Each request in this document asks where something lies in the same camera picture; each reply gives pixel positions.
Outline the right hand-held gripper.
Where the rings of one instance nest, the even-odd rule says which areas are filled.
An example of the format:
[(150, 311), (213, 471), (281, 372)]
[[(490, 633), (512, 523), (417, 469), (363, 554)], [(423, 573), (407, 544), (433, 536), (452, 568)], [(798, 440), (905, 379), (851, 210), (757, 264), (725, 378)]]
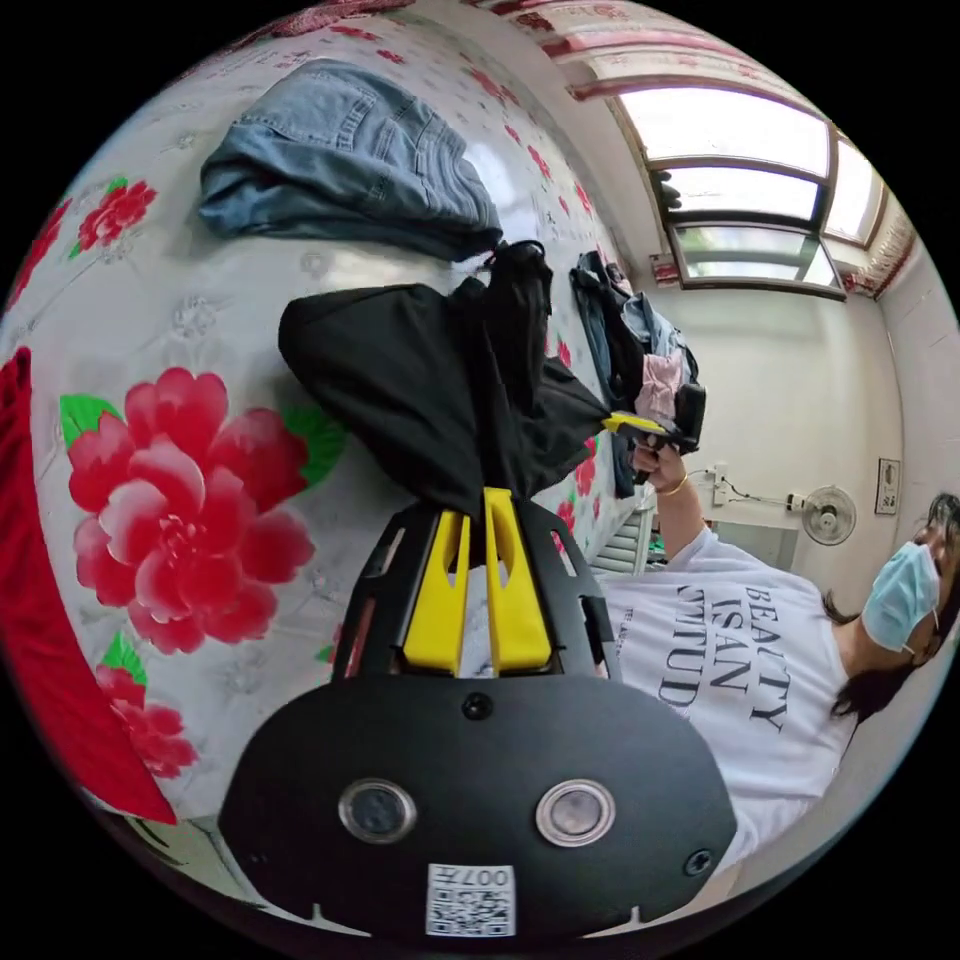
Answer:
[(683, 451), (669, 441), (669, 430), (657, 421), (635, 413), (616, 411), (605, 418), (602, 425), (611, 433), (636, 436), (632, 453), (636, 486), (682, 486), (687, 481)]

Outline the person's right hand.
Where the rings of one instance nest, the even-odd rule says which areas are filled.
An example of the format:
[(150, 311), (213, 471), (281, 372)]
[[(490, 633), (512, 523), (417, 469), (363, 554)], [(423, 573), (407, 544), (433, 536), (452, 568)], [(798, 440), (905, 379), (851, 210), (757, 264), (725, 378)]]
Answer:
[(670, 445), (647, 451), (648, 465), (643, 468), (660, 496), (672, 496), (687, 482), (688, 474), (683, 457)]

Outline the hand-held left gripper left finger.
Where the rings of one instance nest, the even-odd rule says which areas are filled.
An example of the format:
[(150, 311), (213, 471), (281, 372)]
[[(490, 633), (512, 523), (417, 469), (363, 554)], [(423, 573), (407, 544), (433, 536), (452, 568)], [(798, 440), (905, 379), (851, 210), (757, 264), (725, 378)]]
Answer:
[(459, 671), (470, 571), (470, 520), (444, 511), (430, 543), (403, 644), (407, 664)]

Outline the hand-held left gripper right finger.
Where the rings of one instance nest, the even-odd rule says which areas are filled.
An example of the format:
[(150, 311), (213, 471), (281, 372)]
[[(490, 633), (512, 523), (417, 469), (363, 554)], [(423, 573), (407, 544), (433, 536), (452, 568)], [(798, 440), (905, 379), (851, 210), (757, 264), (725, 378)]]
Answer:
[(483, 503), (493, 672), (541, 672), (552, 648), (513, 496), (506, 489), (486, 488)]

